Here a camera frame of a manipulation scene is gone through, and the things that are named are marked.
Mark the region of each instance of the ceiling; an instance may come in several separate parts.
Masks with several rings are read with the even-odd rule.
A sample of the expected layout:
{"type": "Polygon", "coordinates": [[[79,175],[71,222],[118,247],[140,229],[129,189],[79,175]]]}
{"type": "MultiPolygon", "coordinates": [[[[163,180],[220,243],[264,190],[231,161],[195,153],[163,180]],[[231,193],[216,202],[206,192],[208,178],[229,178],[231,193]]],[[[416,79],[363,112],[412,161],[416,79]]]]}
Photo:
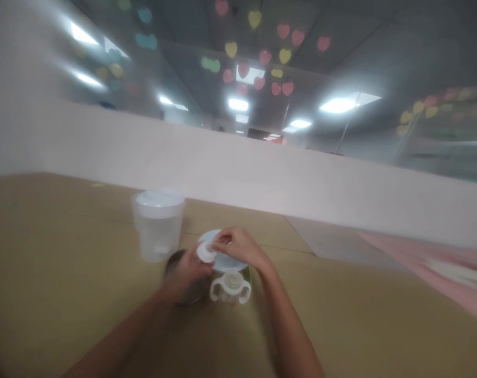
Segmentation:
{"type": "Polygon", "coordinates": [[[129,11],[115,0],[73,0],[110,39],[136,61],[147,77],[160,76],[165,91],[190,111],[232,119],[227,106],[237,83],[225,84],[222,72],[236,64],[263,68],[259,54],[272,54],[266,66],[266,84],[256,91],[248,86],[249,123],[281,130],[293,118],[313,121],[309,133],[341,135],[349,132],[395,128],[401,113],[419,98],[453,86],[477,85],[477,1],[400,0],[228,0],[220,17],[212,0],[131,0],[129,11]],[[138,8],[148,7],[153,19],[143,23],[138,8]],[[248,21],[260,11],[257,29],[248,21]],[[305,34],[300,46],[282,40],[279,24],[305,34]],[[154,34],[157,51],[140,48],[135,34],[154,34]],[[325,52],[317,49],[321,36],[331,39],[325,52]],[[235,41],[232,59],[225,45],[235,41]],[[286,65],[279,51],[292,50],[286,65]],[[162,59],[155,59],[160,54],[162,59]],[[218,59],[220,71],[202,68],[202,57],[218,59]],[[279,68],[276,79],[270,70],[279,68]],[[292,81],[287,97],[273,96],[271,84],[292,81]],[[337,95],[363,91],[382,99],[354,112],[329,114],[321,104],[337,95]]]}

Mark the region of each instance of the tan table surface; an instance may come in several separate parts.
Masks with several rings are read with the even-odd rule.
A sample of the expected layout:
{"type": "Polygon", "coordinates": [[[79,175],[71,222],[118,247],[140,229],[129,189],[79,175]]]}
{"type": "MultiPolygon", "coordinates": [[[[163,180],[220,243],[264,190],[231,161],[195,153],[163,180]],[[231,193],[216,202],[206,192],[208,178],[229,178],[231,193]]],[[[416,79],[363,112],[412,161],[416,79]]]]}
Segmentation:
{"type": "MultiPolygon", "coordinates": [[[[0,177],[0,372],[63,373],[158,285],[137,190],[0,177]]],[[[271,256],[329,377],[477,377],[477,319],[412,275],[317,258],[282,215],[188,200],[181,247],[230,225],[271,256]]],[[[257,274],[244,306],[204,301],[147,333],[121,376],[274,376],[257,274]]]]}

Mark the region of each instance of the white lid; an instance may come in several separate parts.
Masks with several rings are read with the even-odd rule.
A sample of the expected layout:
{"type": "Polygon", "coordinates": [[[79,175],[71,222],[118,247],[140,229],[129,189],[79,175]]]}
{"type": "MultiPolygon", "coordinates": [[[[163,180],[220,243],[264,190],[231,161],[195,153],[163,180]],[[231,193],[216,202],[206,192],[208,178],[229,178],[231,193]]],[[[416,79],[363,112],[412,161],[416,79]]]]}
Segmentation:
{"type": "Polygon", "coordinates": [[[196,254],[204,263],[211,263],[216,259],[217,252],[211,249],[210,246],[210,243],[203,242],[196,249],[196,254]]]}
{"type": "Polygon", "coordinates": [[[145,191],[133,196],[133,206],[144,218],[171,218],[182,213],[186,199],[184,197],[145,191]]]}

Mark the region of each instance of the fluorescent light panel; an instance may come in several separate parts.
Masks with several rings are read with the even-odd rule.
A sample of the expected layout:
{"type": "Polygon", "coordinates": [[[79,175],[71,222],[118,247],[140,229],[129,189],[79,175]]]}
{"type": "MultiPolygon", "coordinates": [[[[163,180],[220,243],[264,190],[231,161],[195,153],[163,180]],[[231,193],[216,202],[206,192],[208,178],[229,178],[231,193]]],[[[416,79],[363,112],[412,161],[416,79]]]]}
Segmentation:
{"type": "Polygon", "coordinates": [[[262,78],[263,76],[264,76],[264,71],[263,70],[259,70],[257,68],[249,68],[249,73],[247,74],[247,76],[242,78],[242,76],[240,76],[240,74],[238,73],[238,65],[237,65],[236,78],[237,78],[238,82],[244,82],[246,84],[254,84],[254,79],[256,77],[262,78]]]}

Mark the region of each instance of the yellow heart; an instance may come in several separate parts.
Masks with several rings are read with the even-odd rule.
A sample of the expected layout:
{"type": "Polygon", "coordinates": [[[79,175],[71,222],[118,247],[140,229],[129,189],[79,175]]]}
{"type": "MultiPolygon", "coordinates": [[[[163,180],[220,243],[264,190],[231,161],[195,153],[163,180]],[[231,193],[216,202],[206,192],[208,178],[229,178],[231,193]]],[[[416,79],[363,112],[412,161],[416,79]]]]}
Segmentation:
{"type": "Polygon", "coordinates": [[[286,64],[291,59],[291,50],[282,49],[279,53],[280,63],[286,64]]]}
{"type": "Polygon", "coordinates": [[[282,72],[282,70],[277,70],[277,69],[275,69],[275,68],[271,70],[271,75],[272,75],[272,76],[281,78],[283,74],[284,74],[284,73],[282,72]]]}
{"type": "Polygon", "coordinates": [[[411,119],[410,112],[403,112],[403,114],[401,114],[401,123],[408,123],[410,119],[411,119]]]}
{"type": "Polygon", "coordinates": [[[261,12],[257,11],[254,12],[251,10],[249,13],[249,23],[250,26],[252,26],[253,29],[256,29],[261,22],[261,12]]]}
{"type": "Polygon", "coordinates": [[[107,71],[107,68],[105,68],[105,67],[97,68],[97,70],[95,72],[97,73],[97,76],[100,79],[102,79],[103,81],[106,81],[107,76],[109,76],[109,71],[107,71]]]}
{"type": "Polygon", "coordinates": [[[431,118],[438,112],[438,107],[432,107],[426,110],[426,118],[431,118]]]}
{"type": "Polygon", "coordinates": [[[119,64],[114,63],[111,65],[110,70],[114,76],[116,76],[118,79],[123,75],[123,67],[121,67],[119,64]]]}
{"type": "Polygon", "coordinates": [[[236,42],[228,42],[226,43],[226,54],[230,58],[234,58],[235,55],[237,54],[238,46],[236,42]]]}
{"type": "Polygon", "coordinates": [[[408,132],[408,125],[400,125],[396,129],[397,134],[401,137],[403,135],[406,135],[408,132]]]}
{"type": "Polygon", "coordinates": [[[423,102],[417,101],[413,105],[413,114],[418,114],[423,110],[423,102]]]}

